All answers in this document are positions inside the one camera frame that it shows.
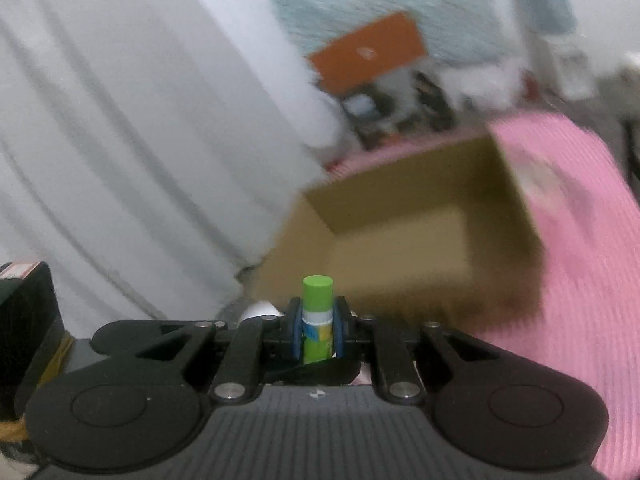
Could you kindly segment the green glue stick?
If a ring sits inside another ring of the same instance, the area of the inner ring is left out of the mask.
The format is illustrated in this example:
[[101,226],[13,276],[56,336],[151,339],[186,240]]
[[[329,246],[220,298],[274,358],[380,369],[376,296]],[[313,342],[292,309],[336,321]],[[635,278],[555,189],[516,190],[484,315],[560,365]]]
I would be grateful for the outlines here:
[[303,279],[303,359],[311,364],[333,356],[333,280],[325,275]]

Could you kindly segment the brown cardboard box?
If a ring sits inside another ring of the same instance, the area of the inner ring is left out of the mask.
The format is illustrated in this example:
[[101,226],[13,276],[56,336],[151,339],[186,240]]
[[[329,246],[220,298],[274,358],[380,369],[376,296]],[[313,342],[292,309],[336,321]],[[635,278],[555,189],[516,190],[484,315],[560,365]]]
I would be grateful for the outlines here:
[[542,260],[506,155],[476,136],[299,195],[252,292],[283,307],[322,274],[357,313],[484,330],[538,311]]

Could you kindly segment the white curtain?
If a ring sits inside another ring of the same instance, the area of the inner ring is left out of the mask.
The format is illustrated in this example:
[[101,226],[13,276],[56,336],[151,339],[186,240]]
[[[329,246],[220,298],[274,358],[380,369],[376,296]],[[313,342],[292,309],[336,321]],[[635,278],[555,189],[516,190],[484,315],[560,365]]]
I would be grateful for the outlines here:
[[270,0],[1,0],[1,257],[77,336],[213,318],[341,128]]

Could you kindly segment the pink checkered tablecloth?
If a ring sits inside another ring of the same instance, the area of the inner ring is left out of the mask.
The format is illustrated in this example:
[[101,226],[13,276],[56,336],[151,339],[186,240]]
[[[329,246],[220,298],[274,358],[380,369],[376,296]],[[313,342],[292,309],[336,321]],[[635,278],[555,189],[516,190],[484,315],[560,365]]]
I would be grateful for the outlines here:
[[492,120],[544,244],[541,303],[473,334],[590,385],[608,408],[596,467],[639,475],[639,206],[610,149],[566,116]]

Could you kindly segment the orange board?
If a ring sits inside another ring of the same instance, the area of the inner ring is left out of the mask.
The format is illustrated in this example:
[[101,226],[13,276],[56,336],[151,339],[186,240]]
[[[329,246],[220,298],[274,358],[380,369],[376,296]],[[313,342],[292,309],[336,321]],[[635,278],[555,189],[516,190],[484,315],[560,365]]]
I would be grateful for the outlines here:
[[342,96],[427,56],[416,20],[406,11],[387,14],[311,53],[320,88]]

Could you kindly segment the water dispenser with bottle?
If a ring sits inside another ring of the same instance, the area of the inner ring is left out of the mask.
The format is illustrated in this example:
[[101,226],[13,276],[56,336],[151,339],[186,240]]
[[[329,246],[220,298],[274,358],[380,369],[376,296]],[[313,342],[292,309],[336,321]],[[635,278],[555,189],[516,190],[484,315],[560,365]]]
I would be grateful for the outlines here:
[[580,45],[570,0],[515,0],[515,4],[541,87],[565,101],[596,96],[596,78]]

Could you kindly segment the blue patterned wall cloth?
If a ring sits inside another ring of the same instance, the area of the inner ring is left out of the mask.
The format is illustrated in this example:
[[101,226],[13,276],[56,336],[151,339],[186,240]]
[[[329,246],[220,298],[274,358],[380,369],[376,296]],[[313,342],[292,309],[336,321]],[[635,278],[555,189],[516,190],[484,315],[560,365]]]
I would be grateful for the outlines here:
[[273,0],[277,16],[305,54],[387,14],[416,20],[437,63],[465,66],[510,54],[495,0]]

